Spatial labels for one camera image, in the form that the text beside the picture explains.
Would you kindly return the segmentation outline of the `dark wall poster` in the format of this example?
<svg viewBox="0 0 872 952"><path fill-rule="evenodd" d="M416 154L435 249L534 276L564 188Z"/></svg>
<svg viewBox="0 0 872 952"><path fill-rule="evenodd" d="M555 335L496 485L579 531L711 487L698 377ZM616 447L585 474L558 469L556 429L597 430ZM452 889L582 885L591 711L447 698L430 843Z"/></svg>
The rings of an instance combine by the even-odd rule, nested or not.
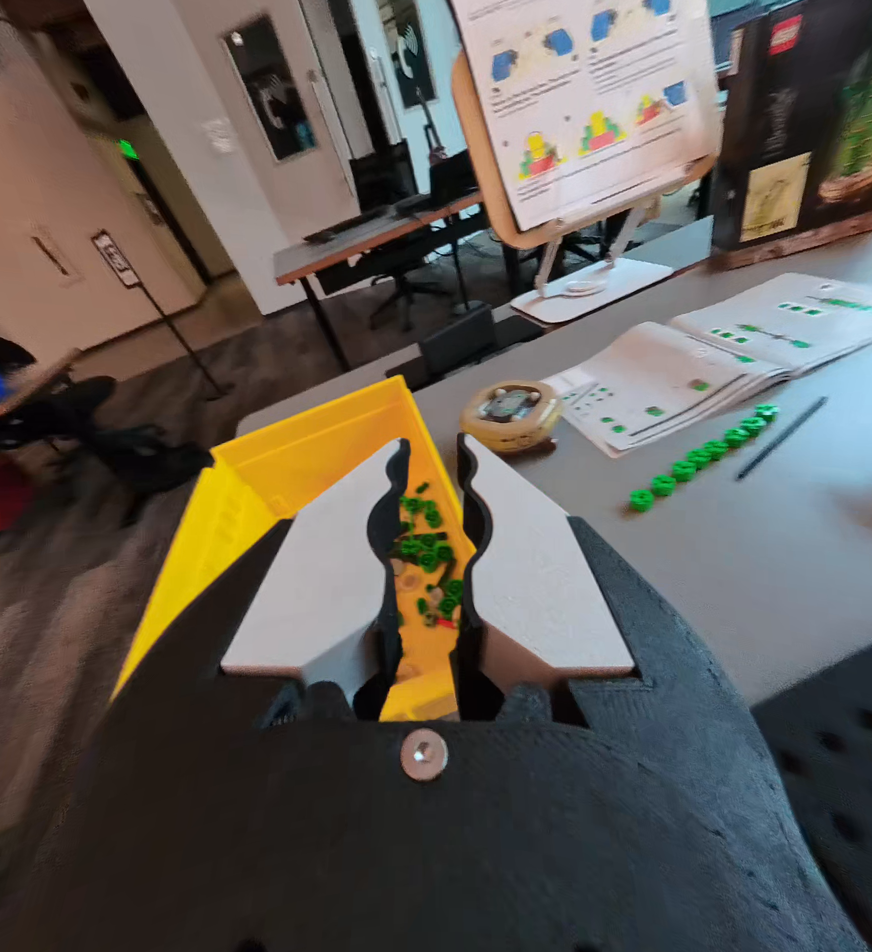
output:
<svg viewBox="0 0 872 952"><path fill-rule="evenodd" d="M425 33L416 1L378 1L386 47L403 107L436 99Z"/></svg>
<svg viewBox="0 0 872 952"><path fill-rule="evenodd" d="M310 118L269 14L259 13L227 30L222 42L274 160L316 149Z"/></svg>

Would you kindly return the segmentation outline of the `wooden-edged office table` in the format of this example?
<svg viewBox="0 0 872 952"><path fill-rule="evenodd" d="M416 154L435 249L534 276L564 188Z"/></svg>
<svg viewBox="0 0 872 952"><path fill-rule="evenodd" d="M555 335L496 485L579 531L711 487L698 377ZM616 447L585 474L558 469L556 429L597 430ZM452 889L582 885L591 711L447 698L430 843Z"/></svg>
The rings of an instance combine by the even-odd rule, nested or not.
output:
<svg viewBox="0 0 872 952"><path fill-rule="evenodd" d="M316 292L322 275L333 271L323 289L331 293L346 291L369 281L374 274L368 268L367 255L376 250L407 249L428 257L447 247L457 278L458 296L463 310L469 307L465 278L459 262L459 244L488 226L481 191L463 197L442 208L410 208L402 214L398 208L385 209L350 229L329 232L323 242L301 242L273 256L273 276L278 287L299 284L311 306L311 312L337 367L349 372L351 364Z"/></svg>

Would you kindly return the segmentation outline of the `pile of small green pieces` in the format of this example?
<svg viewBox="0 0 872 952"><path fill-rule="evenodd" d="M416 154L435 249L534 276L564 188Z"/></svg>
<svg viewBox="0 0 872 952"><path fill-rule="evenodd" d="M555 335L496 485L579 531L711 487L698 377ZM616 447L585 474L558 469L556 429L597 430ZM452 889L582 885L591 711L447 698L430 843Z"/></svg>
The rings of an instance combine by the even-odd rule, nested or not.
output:
<svg viewBox="0 0 872 952"><path fill-rule="evenodd" d="M402 625L457 631L466 561L450 533L435 482L412 486L399 501L398 532L389 550Z"/></svg>

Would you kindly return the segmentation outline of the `black office chair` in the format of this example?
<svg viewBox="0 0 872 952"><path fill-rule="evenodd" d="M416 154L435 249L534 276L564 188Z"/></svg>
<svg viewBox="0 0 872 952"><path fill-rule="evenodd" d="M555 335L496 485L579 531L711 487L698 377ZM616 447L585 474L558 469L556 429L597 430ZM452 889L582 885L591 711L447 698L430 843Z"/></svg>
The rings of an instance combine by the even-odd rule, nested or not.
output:
<svg viewBox="0 0 872 952"><path fill-rule="evenodd" d="M376 330L382 327L382 314L394 307L400 316L400 327L404 331L415 328L413 321L413 307L416 298L429 296L437 299L450 300L453 292L441 284L431 280L416 280L410 273L429 265L424 256L406 249L395 251L376 250L367 255L368 268L373 269L371 286L379 284L384 278L391 278L394 291L384 299L369 315L369 328Z"/></svg>
<svg viewBox="0 0 872 952"><path fill-rule="evenodd" d="M73 440L112 473L129 494L123 523L131 526L152 497L191 482L214 460L195 442L169 444L156 424L110 428L99 423L96 413L116 386L108 376L59 383L21 411L40 438Z"/></svg>

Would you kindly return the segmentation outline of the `black floor sign stand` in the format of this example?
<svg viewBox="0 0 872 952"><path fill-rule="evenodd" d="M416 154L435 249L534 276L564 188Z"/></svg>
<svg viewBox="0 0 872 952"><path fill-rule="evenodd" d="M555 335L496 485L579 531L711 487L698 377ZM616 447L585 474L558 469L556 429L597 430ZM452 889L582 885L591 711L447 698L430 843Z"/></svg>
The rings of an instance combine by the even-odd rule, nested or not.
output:
<svg viewBox="0 0 872 952"><path fill-rule="evenodd" d="M141 292L145 301L155 311L156 316L164 327L168 329L178 346L184 351L186 357L194 368L197 369L202 377L205 387L205 400L212 402L227 397L233 390L232 385L225 384L217 380L210 372L208 367L200 358L191 344L186 340L180 329L175 325L173 319L166 314L158 304L150 290L145 285L138 271L133 267L127 256L122 252L119 245L115 243L109 232L101 230L90 238L91 244L97 250L99 256L103 259L107 267L112 271L122 286L128 291Z"/></svg>

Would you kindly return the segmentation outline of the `black chair backrest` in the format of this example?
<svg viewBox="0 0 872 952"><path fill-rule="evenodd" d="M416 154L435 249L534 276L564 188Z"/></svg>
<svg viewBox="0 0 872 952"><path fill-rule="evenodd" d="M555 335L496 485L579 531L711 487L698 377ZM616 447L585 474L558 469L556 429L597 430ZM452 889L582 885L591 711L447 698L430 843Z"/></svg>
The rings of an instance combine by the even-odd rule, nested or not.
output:
<svg viewBox="0 0 872 952"><path fill-rule="evenodd" d="M443 376L496 351L495 327L492 307L488 303L472 302L461 316L419 341L427 373L432 377Z"/></svg>

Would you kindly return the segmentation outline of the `yellow plastic bin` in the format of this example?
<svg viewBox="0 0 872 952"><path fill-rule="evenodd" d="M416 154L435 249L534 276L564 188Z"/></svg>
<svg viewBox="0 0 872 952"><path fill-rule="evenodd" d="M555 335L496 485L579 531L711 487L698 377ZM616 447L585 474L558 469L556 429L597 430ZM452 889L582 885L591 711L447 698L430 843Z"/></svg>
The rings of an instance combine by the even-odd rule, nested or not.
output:
<svg viewBox="0 0 872 952"><path fill-rule="evenodd" d="M385 443L410 444L415 533L440 535L461 580L474 552L463 510L403 376L364 387L214 447L196 482L112 691L117 697L168 625L229 565Z"/></svg>

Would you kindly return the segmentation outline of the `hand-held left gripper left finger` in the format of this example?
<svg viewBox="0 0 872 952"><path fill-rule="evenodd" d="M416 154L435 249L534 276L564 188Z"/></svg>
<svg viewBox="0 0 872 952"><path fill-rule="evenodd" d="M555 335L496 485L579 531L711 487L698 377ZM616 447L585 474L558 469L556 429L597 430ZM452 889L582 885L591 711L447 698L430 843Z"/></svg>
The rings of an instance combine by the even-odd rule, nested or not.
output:
<svg viewBox="0 0 872 952"><path fill-rule="evenodd" d="M379 720L403 659L391 550L411 446L394 439L299 510L221 660L230 676L340 688Z"/></svg>

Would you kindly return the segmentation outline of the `instruction booklet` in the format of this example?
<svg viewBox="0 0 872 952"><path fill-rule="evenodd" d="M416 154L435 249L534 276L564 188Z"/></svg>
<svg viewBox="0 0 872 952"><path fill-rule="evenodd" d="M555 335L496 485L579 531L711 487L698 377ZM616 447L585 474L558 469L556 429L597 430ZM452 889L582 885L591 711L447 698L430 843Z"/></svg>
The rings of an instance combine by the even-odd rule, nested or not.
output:
<svg viewBox="0 0 872 952"><path fill-rule="evenodd" d="M644 322L543 381L561 416L618 458L872 344L872 284L787 272Z"/></svg>

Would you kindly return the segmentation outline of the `row of green bricks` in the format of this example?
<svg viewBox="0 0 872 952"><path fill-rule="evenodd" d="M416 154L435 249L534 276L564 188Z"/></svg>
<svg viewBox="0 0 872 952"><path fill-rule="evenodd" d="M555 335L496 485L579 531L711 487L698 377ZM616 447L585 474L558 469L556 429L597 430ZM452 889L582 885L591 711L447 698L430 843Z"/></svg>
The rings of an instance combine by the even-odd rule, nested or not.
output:
<svg viewBox="0 0 872 952"><path fill-rule="evenodd" d="M628 496L626 510L634 514L650 511L658 502L672 497L679 488L694 481L705 470L754 443L779 416L780 408L775 403L757 405L751 415L726 429L720 438L692 448L666 471L654 476L648 484L633 490Z"/></svg>

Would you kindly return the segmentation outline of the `tan brick-built pot model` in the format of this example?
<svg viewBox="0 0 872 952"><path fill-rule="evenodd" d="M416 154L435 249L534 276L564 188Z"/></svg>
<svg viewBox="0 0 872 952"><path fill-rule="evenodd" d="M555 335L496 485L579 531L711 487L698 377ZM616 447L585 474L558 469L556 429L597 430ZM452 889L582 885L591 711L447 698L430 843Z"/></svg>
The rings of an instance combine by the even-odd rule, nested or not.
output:
<svg viewBox="0 0 872 952"><path fill-rule="evenodd" d="M480 389L459 416L461 432L512 456L554 447L561 398L543 382L508 380Z"/></svg>

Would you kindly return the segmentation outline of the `black monitor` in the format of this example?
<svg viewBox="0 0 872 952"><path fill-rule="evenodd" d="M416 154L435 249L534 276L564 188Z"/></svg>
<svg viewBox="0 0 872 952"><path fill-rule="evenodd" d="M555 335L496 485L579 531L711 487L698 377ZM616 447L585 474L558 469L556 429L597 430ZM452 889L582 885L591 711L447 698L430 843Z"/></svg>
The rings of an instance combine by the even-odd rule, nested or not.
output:
<svg viewBox="0 0 872 952"><path fill-rule="evenodd" d="M405 139L352 159L350 169L361 213L377 212L420 193Z"/></svg>
<svg viewBox="0 0 872 952"><path fill-rule="evenodd" d="M468 149L435 162L430 167L430 202L442 208L479 189Z"/></svg>

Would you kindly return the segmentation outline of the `black axle rod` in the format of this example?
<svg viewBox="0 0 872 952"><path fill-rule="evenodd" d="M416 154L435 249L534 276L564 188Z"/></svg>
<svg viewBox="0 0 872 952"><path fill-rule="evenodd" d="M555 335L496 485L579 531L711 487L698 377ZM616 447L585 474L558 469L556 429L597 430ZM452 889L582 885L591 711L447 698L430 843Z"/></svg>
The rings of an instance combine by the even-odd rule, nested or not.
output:
<svg viewBox="0 0 872 952"><path fill-rule="evenodd" d="M829 395L818 397L796 417L788 421L784 427L772 436L770 440L745 462L733 478L733 482L744 482L755 470L759 469L766 460L798 434L818 413L824 410L830 401Z"/></svg>

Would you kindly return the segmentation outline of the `grey desk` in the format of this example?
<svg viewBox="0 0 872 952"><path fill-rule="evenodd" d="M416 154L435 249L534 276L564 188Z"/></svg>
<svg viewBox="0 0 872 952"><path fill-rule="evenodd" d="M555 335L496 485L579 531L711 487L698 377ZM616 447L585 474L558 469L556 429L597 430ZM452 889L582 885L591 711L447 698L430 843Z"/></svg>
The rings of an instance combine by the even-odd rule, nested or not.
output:
<svg viewBox="0 0 872 952"><path fill-rule="evenodd" d="M872 232L749 268L686 270L418 391L450 475L460 411L480 387L548 377L638 323L724 301L786 270L872 284ZM683 615L752 705L872 644L872 346L763 398L780 410L767 441L825 403L744 480L738 473L761 440L644 515L623 512L628 494L736 423L737 411L619 460L563 424L553 454L515 461Z"/></svg>

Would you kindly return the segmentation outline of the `printed instruction sheet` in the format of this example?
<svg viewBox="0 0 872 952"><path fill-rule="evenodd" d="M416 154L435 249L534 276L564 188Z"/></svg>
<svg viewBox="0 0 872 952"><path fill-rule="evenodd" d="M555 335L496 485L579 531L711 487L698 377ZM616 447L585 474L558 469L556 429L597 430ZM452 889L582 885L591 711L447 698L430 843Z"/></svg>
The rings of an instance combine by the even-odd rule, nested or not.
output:
<svg viewBox="0 0 872 952"><path fill-rule="evenodd" d="M707 2L449 7L519 232L630 208L717 151Z"/></svg>

